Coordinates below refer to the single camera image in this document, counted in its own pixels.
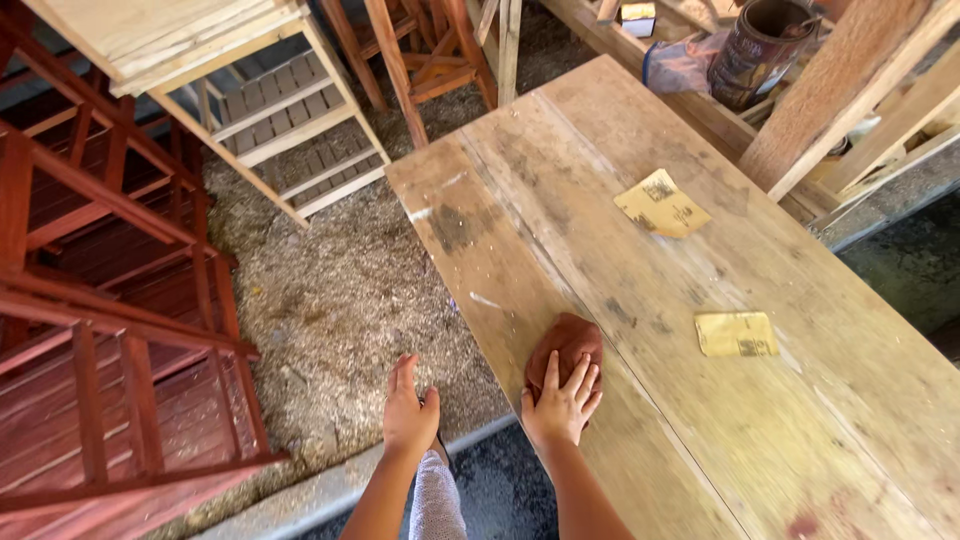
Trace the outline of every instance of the hand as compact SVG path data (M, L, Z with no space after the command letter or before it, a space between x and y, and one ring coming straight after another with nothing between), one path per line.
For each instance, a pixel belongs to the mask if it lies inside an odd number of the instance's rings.
M603 392L590 395L599 373L600 368L590 364L590 355L584 353L570 379L560 388L560 354L550 353L540 401L534 406L534 397L528 388L523 388L520 396L520 419L538 452L556 444L580 445L580 432L603 397Z
M420 461L437 436L440 425L440 393L430 386L423 407L414 391L414 367L420 357L401 355L387 378L387 402L383 406L383 453Z

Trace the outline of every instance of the dark floor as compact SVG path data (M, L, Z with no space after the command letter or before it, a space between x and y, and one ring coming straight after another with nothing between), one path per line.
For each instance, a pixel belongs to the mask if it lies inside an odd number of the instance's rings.
M452 462L469 538L558 538L553 486L518 424L459 452ZM400 538L407 537L412 500L413 486ZM300 540L335 540L348 518L339 516Z
M960 317L960 191L837 254L926 335Z

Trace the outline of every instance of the wooden table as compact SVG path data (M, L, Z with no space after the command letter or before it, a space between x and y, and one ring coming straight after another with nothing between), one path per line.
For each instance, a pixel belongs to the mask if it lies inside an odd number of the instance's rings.
M687 238L613 204L660 167ZM960 538L960 373L609 57L387 176L515 408L558 312L603 329L581 448L637 538ZM705 357L694 313L745 309L780 355Z

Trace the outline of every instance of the brown cloth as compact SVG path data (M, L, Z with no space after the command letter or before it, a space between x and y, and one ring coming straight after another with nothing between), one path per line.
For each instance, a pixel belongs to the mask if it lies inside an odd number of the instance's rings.
M603 338L600 334L600 327L573 313L561 313L557 316L550 330L546 331L546 334L540 339L540 343L534 348L534 352L530 354L527 367L523 370L526 379L525 385L530 388L530 392L534 396L534 404L540 400L543 380L546 378L546 365L550 361L550 353L553 351L560 352L560 386L563 387L584 353L590 354L591 364L601 367L600 364L603 362ZM602 378L602 374L597 375L597 380L593 384L590 394L600 391L600 380Z

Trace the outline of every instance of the sawdust-covered floor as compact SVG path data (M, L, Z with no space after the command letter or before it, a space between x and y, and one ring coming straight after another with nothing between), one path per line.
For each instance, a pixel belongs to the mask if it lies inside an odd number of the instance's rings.
M517 90L525 92L590 60L595 53L543 7L525 3ZM413 150L393 89L372 63L389 113L354 93L392 159ZM420 106L431 140L486 112L467 85ZM328 139L355 135L349 121ZM303 167L305 145L276 158L279 175ZM452 303L444 283L384 180L311 219L294 224L224 162L209 159L208 191L217 198L210 238L234 253L244 337L263 355L253 369L264 422L288 462L267 468L227 493L154 530L152 539L184 538L381 439L384 383L394 359L419 352L418 386L436 384L441 431L453 440L507 414L509 405Z

